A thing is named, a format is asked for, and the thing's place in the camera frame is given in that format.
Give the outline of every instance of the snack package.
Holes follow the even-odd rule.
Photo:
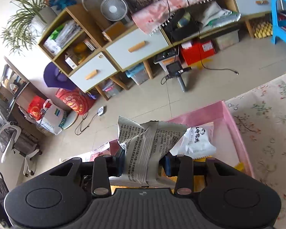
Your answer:
[[[170,150],[172,155],[183,154],[193,159],[214,155],[216,148],[210,143],[213,138],[214,123],[190,127]]]
[[[186,125],[163,121],[136,123],[119,116],[118,142],[125,150],[124,169],[120,177],[110,177],[116,186],[174,187],[175,183],[158,174],[159,160],[186,132]]]
[[[73,157],[69,157],[69,158],[66,158],[64,160],[59,160],[60,163],[63,163],[63,162],[66,162],[67,160],[69,159],[72,159],[74,157],[80,157],[84,162],[92,162],[94,161],[94,159],[98,156],[102,156],[102,155],[110,155],[110,143],[109,142],[106,142],[105,144],[102,144],[101,146],[99,146],[98,148],[94,149],[93,151],[89,151],[89,152],[86,152],[86,153],[83,153],[83,154],[79,154],[79,155],[76,155],[76,156],[73,156]]]

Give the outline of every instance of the floral tablecloth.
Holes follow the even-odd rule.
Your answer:
[[[276,228],[286,228],[286,74],[226,102],[255,176],[281,197]]]

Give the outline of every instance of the white label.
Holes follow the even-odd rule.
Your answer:
[[[204,52],[207,52],[207,51],[213,49],[212,42],[210,41],[208,43],[203,44],[202,48],[203,48]]]

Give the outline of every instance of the pink box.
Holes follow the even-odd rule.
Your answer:
[[[180,115],[169,120],[169,122],[186,124],[189,127],[214,122],[213,138],[216,142],[213,141],[212,143],[217,148],[214,157],[233,167],[238,162],[242,162],[245,167],[245,173],[254,178],[253,168],[239,129],[224,101],[218,101],[206,107]],[[119,147],[120,145],[116,139],[110,141],[110,152],[112,155],[117,152]]]

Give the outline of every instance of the white drawer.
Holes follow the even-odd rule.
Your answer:
[[[237,4],[237,8],[242,16],[271,11],[271,0],[266,0],[268,1],[268,4],[257,4],[256,1],[260,0],[235,0],[235,1]]]
[[[94,70],[97,70],[97,74],[93,78],[86,80],[86,76]],[[70,80],[74,82],[83,92],[87,92],[89,89],[115,72],[116,69],[106,58],[106,56],[100,52],[94,58],[80,67],[80,69],[78,69],[74,74],[72,74],[70,76]]]
[[[145,41],[145,45],[142,48],[134,52],[128,51],[129,48],[142,41]],[[124,70],[135,62],[138,62],[167,46],[168,43],[160,31],[149,36],[140,29],[136,29],[107,47],[106,50],[115,59],[122,70]]]

